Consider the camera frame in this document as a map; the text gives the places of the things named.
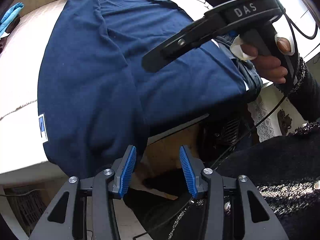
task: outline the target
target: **finger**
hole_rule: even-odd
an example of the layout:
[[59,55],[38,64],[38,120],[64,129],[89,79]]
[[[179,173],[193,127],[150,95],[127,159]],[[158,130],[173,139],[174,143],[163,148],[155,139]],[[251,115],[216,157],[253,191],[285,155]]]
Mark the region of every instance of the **finger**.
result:
[[264,77],[272,82],[277,81],[288,74],[288,71],[285,67],[278,67],[274,69],[262,69],[259,71],[261,77]]
[[242,51],[251,56],[251,57],[257,57],[258,56],[258,49],[254,46],[251,46],[249,44],[242,44],[241,45]]
[[266,77],[264,77],[264,78],[275,83],[275,84],[284,84],[285,83],[285,77],[282,77],[282,78],[266,78]]
[[284,54],[286,54],[287,52],[291,52],[290,42],[286,38],[279,38],[277,46],[279,50]]
[[258,56],[256,59],[252,60],[256,69],[273,69],[280,67],[281,61],[274,56]]

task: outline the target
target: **black gripper frame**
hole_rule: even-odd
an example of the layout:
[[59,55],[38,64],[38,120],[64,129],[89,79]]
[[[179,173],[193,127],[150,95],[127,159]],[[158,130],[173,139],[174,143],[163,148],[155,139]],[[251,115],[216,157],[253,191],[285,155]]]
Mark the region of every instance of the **black gripper frame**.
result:
[[206,174],[208,171],[204,173],[202,162],[190,161],[190,164],[193,171],[201,170],[195,177],[200,175],[208,183],[200,240],[223,239],[225,196],[230,199],[232,240],[289,240],[278,218],[247,176],[234,179],[220,176],[216,171]]
[[117,179],[128,158],[128,146],[123,158],[114,161],[110,173],[101,171],[95,177],[71,177],[39,219],[29,240],[87,240],[87,197],[92,197],[92,231],[94,240],[120,240],[113,199],[119,199]]

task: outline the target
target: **black handle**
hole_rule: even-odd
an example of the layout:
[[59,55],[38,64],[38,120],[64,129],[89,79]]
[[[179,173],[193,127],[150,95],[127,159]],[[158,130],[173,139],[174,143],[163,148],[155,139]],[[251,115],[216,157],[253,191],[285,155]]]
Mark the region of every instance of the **black handle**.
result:
[[288,74],[285,76],[285,84],[279,84],[277,86],[285,95],[287,95],[293,88],[295,80],[295,78],[293,78],[293,74],[298,62],[296,61],[295,55],[286,56],[278,49],[275,42],[276,34],[277,32],[273,25],[271,23],[267,23],[265,25],[256,26],[255,29],[242,33],[240,37],[246,43],[255,46],[260,55],[273,55],[281,61],[281,65],[288,70]]

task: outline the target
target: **navy blue t-shirt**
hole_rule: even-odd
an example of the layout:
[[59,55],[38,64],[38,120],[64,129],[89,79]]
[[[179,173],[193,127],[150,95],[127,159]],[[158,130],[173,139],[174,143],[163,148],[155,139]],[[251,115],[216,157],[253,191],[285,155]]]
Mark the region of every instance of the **navy blue t-shirt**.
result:
[[68,0],[38,81],[49,161],[70,176],[94,176],[129,144],[141,156],[149,136],[241,100],[241,74],[211,41],[157,73],[141,67],[144,54],[191,22],[169,0]]

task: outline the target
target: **black cable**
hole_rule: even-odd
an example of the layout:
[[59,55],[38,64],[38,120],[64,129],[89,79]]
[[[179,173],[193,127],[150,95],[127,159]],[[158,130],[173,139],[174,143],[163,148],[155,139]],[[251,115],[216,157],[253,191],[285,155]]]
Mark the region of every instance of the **black cable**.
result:
[[30,190],[30,191],[27,192],[27,193],[17,194],[17,195],[2,195],[2,194],[0,194],[0,197],[23,197],[23,196],[29,195],[30,193],[32,193],[32,192],[34,192],[34,191],[38,191],[38,190],[45,190],[45,189],[43,189],[43,188],[36,188],[36,189]]
[[297,27],[297,25],[294,24],[294,22],[293,22],[291,19],[290,19],[290,23],[293,25],[294,28],[297,29],[297,31],[298,31],[303,37],[307,38],[308,40],[313,40],[313,39],[317,36],[317,34],[318,34],[318,25],[317,25],[317,24],[316,24],[315,32],[313,33],[313,35],[312,35],[312,36],[308,36],[308,35],[304,34],[304,33]]
[[316,61],[315,61],[315,59],[313,59],[313,60],[312,60],[312,63],[313,63],[313,64],[317,64],[317,63],[318,63],[318,61],[319,61],[319,59],[320,59],[320,56],[318,56],[318,58],[317,58],[317,60],[316,60]]
[[304,34],[298,27],[297,25],[295,25],[295,23],[288,17],[288,15],[286,14],[286,12],[282,11],[282,13],[284,14],[284,16],[286,17],[288,23],[290,22],[294,28],[305,38],[309,39],[309,40],[313,40],[316,36],[317,36],[317,33],[318,33],[318,25],[316,24],[316,28],[315,28],[315,32],[313,33],[312,36],[308,36],[306,34]]
[[151,233],[152,231],[154,231],[154,230],[156,230],[157,228],[159,228],[160,226],[163,226],[163,225],[165,225],[166,223],[170,222],[171,219],[173,219],[176,215],[178,215],[179,213],[181,213],[181,211],[186,207],[186,205],[189,204],[190,200],[192,200],[192,198],[190,198],[190,199],[188,200],[188,202],[183,205],[182,208],[180,208],[177,212],[175,212],[175,214],[173,214],[173,215],[172,215],[171,217],[169,217],[167,220],[161,222],[160,224],[156,225],[155,227],[153,227],[153,228],[151,228],[151,229],[146,230],[146,232],[144,232],[144,233],[142,233],[142,234],[140,234],[140,235],[134,236],[134,237],[132,238],[132,240],[137,240],[138,237],[141,237],[141,236],[144,236],[144,235],[146,235],[146,234],[149,234],[149,233]]
[[320,43],[317,45],[317,46],[315,46],[315,48],[312,50],[312,51],[310,51],[309,53],[308,53],[308,55],[306,55],[305,57],[307,57],[307,56],[309,56],[316,48],[318,48],[320,46]]
[[[295,62],[298,64],[299,62],[299,53],[298,53],[298,45],[297,45],[297,40],[296,40],[296,36],[294,35],[294,31],[293,31],[293,28],[292,28],[292,25],[290,24],[289,20],[290,18],[288,17],[288,15],[283,11],[284,13],[284,16],[289,24],[289,27],[290,27],[290,30],[291,30],[291,33],[292,33],[292,37],[293,37],[293,44],[294,44],[294,48],[295,48],[295,56],[296,56],[296,59],[295,59]],[[297,66],[294,68],[293,70],[293,75],[292,75],[292,80],[295,79],[296,75],[297,75]]]
[[285,100],[286,96],[283,96],[283,98],[279,101],[279,103],[268,113],[260,122],[258,122],[254,127],[252,127],[248,132],[246,132],[243,136],[241,136],[233,145],[231,145],[227,150],[225,150],[216,160],[215,162],[210,166],[212,169],[216,163],[232,148],[234,147],[239,141],[241,141],[244,137],[246,137],[249,133],[251,133],[255,128],[257,128],[260,124],[262,124],[276,109],[281,105],[281,103]]
[[93,238],[93,231],[91,231],[91,230],[89,230],[89,229],[87,229],[87,231],[89,231],[89,232],[92,233],[92,235],[91,235],[91,240],[92,240],[92,238]]

